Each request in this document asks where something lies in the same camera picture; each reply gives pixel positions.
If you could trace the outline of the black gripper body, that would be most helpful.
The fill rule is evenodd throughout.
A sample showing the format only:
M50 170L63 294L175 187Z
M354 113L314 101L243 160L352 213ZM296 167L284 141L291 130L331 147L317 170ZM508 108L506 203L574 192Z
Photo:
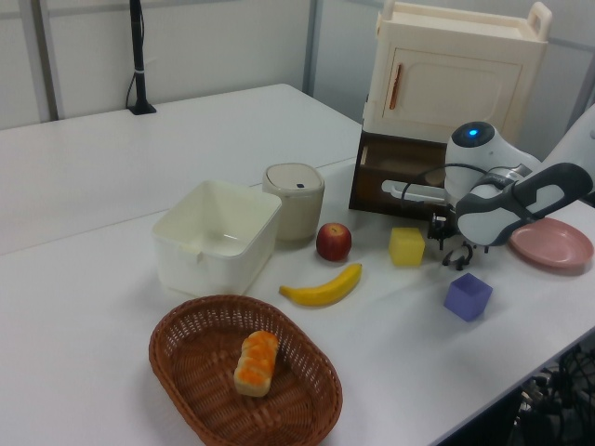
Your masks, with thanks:
M456 215L447 211L445 215L433 214L428 228L428 239L437 241L439 249L443 250L444 241L458 234Z

